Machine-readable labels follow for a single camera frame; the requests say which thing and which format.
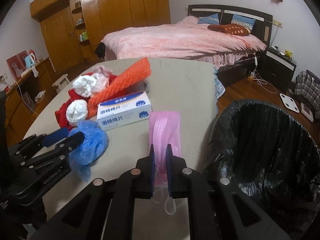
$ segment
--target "trash can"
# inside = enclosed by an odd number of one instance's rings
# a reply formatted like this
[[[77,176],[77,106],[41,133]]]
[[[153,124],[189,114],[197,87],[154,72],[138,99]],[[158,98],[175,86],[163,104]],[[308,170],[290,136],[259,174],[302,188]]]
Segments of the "trash can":
[[[314,220],[320,227],[319,149],[271,103],[242,99],[227,106],[212,128],[205,175],[236,182],[292,239],[315,234],[317,225],[306,233]]]

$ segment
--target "blue cotton flower logo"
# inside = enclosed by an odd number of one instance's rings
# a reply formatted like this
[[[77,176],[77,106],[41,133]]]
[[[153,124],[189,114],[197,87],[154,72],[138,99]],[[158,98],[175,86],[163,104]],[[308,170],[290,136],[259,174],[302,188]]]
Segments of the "blue cotton flower logo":
[[[146,104],[145,101],[141,100],[136,103],[136,106],[143,106],[145,104]]]
[[[140,117],[140,118],[146,118],[147,116],[149,116],[149,114],[148,114],[147,111],[142,111],[142,112],[139,114],[139,117]]]

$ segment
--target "blue pillow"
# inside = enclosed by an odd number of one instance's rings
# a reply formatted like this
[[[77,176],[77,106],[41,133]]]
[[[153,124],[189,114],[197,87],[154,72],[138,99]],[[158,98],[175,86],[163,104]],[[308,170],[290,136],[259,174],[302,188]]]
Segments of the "blue pillow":
[[[208,17],[199,17],[198,24],[202,23],[220,25],[218,14],[216,13]]]
[[[255,19],[234,14],[231,23],[246,27],[247,29],[252,31],[255,21]]]

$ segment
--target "screw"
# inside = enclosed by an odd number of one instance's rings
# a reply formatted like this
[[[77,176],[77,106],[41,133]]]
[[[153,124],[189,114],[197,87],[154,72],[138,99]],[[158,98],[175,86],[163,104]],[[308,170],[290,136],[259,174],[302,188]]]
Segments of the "screw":
[[[223,184],[223,185],[228,185],[230,183],[230,179],[228,179],[227,177],[222,177],[220,179],[220,182]]]
[[[95,186],[100,186],[103,183],[103,179],[95,179],[92,184]]]
[[[184,168],[184,169],[182,170],[182,173],[183,173],[183,174],[186,174],[186,175],[189,175],[189,174],[192,173],[192,169],[190,169],[190,168]]]
[[[132,169],[131,170],[132,175],[139,175],[140,173],[141,173],[141,171],[139,169]]]

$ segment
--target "face mask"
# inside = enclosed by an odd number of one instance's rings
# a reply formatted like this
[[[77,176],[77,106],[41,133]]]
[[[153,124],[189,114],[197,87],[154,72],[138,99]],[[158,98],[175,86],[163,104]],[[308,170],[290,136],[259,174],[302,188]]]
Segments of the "face mask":
[[[180,144],[180,113],[179,112],[151,112],[149,116],[149,148],[153,144],[155,152],[155,191],[153,201],[160,204],[164,200],[164,191],[168,189],[166,150],[171,144],[174,156],[181,157]],[[167,204],[172,200],[173,212],[168,212]],[[176,212],[174,199],[170,196],[164,202],[164,210],[168,215]]]

